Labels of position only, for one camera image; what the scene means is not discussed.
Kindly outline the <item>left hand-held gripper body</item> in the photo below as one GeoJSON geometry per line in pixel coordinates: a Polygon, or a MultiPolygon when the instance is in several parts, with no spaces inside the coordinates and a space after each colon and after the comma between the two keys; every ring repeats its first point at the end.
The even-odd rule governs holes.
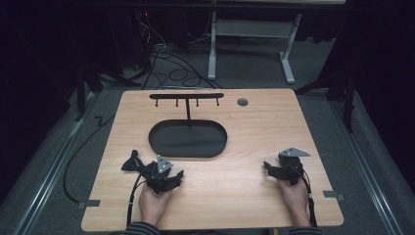
{"type": "Polygon", "coordinates": [[[147,165],[143,175],[146,178],[147,186],[156,194],[164,193],[163,186],[166,182],[177,181],[173,177],[168,177],[172,168],[172,163],[166,158],[157,155],[157,160],[147,165]]]}

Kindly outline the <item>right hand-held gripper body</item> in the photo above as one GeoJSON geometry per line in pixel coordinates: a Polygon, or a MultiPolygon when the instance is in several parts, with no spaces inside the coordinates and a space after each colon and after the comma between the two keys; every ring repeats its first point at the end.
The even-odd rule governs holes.
{"type": "Polygon", "coordinates": [[[280,166],[278,167],[277,178],[288,180],[291,186],[298,183],[298,179],[303,176],[304,170],[300,158],[309,157],[308,152],[297,148],[289,148],[278,154],[280,166]]]}

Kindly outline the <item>person's left hand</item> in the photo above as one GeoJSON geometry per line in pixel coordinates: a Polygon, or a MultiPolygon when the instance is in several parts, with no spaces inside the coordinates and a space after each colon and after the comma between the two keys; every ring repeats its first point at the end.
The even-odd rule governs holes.
{"type": "Polygon", "coordinates": [[[167,207],[171,195],[171,191],[156,194],[151,188],[145,185],[139,197],[141,221],[157,225],[167,207]]]}

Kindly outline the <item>person's right hand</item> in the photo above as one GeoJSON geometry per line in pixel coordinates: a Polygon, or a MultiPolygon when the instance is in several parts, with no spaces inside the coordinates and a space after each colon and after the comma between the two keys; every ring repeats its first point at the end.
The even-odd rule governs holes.
{"type": "Polygon", "coordinates": [[[294,227],[308,227],[310,221],[307,212],[307,189],[302,181],[292,185],[287,180],[278,180],[284,202],[290,212],[294,227]]]}

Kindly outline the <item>black hook stand with tray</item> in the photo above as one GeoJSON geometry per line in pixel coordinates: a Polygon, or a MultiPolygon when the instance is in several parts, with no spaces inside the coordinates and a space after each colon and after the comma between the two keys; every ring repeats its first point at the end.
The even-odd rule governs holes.
{"type": "Polygon", "coordinates": [[[163,157],[173,158],[213,158],[220,155],[227,144],[226,129],[218,122],[210,119],[194,119],[191,117],[190,101],[196,106],[204,99],[214,99],[216,105],[224,97],[223,93],[207,94],[151,94],[155,106],[159,100],[185,101],[185,119],[165,119],[155,124],[149,132],[148,140],[152,150],[163,157]]]}

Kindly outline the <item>grey tape piece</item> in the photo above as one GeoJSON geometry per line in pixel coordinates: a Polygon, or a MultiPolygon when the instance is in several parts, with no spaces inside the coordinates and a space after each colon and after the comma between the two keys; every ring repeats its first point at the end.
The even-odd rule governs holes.
{"type": "Polygon", "coordinates": [[[336,191],[323,191],[323,195],[325,198],[334,198],[338,202],[343,202],[345,200],[345,196],[337,193],[336,191]]]}
{"type": "Polygon", "coordinates": [[[86,202],[79,202],[77,208],[80,210],[84,210],[88,207],[98,208],[100,206],[100,200],[88,200],[86,202]]]}

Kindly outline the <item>person's left striped sleeve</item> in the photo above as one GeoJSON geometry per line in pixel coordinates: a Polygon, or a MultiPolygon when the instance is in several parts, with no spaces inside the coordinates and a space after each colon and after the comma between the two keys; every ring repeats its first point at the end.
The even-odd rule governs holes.
{"type": "Polygon", "coordinates": [[[133,222],[123,231],[124,235],[161,235],[155,225],[147,222],[133,222]]]}

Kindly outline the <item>person's striped sleeve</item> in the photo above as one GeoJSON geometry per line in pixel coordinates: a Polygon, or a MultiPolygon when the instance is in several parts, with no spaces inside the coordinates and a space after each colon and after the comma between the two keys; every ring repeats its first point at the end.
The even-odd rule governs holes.
{"type": "Polygon", "coordinates": [[[290,229],[289,235],[323,235],[323,232],[316,227],[295,227],[290,229]]]}
{"type": "Polygon", "coordinates": [[[133,222],[123,231],[124,235],[161,235],[155,225],[147,222],[133,222]]]}

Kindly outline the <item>person's right striped sleeve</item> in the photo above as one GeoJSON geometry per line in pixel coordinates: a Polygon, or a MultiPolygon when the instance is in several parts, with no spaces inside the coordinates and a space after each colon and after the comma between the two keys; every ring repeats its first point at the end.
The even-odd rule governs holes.
{"type": "Polygon", "coordinates": [[[316,227],[295,227],[290,229],[289,235],[323,235],[323,232],[316,227]]]}

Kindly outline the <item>black metal stand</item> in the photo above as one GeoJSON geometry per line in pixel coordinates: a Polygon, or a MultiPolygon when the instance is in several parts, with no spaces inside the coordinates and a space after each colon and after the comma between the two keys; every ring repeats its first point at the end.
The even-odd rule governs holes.
{"type": "Polygon", "coordinates": [[[100,73],[95,64],[82,64],[75,72],[76,81],[76,105],[77,117],[76,121],[80,121],[86,114],[86,96],[85,86],[88,86],[92,93],[100,93],[103,85],[100,81],[100,73]]]}
{"type": "Polygon", "coordinates": [[[296,89],[297,95],[302,95],[308,91],[319,88],[327,88],[326,98],[328,101],[344,100],[343,122],[346,129],[352,133],[351,117],[354,109],[354,85],[355,76],[345,70],[335,71],[329,75],[320,77],[305,86],[296,89]]]}

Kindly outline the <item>metal floor rail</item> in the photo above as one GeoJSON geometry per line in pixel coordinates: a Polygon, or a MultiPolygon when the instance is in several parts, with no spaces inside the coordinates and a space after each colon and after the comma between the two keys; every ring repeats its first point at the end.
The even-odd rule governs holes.
{"type": "Polygon", "coordinates": [[[392,212],[392,207],[385,196],[385,193],[381,189],[378,181],[375,178],[369,164],[366,162],[364,155],[357,143],[354,135],[348,131],[346,125],[344,124],[344,115],[341,110],[341,107],[337,102],[330,102],[329,106],[334,114],[336,120],[342,128],[344,136],[349,147],[352,150],[352,155],[354,161],[357,164],[357,169],[360,173],[364,185],[368,191],[368,194],[371,198],[372,203],[374,204],[378,215],[381,218],[381,221],[384,224],[389,235],[404,235],[401,226],[392,212]]]}
{"type": "Polygon", "coordinates": [[[35,192],[12,235],[30,235],[38,217],[41,215],[50,195],[63,173],[66,164],[69,162],[69,152],[73,146],[76,136],[85,122],[86,116],[89,115],[90,110],[96,103],[97,97],[98,94],[94,94],[93,92],[88,94],[86,98],[85,113],[71,126],[69,134],[67,135],[64,143],[61,145],[59,152],[47,171],[44,180],[35,192]]]}

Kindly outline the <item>white metal desk frame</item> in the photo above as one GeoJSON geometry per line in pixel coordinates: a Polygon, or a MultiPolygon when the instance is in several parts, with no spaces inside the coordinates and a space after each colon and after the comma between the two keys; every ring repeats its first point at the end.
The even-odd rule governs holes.
{"type": "Polygon", "coordinates": [[[297,14],[288,22],[261,22],[246,20],[218,19],[216,12],[211,14],[210,23],[210,50],[208,56],[207,78],[216,78],[216,37],[260,37],[280,38],[287,40],[284,51],[279,53],[279,60],[288,84],[294,84],[295,78],[289,62],[289,56],[300,26],[301,14],[297,14]]]}

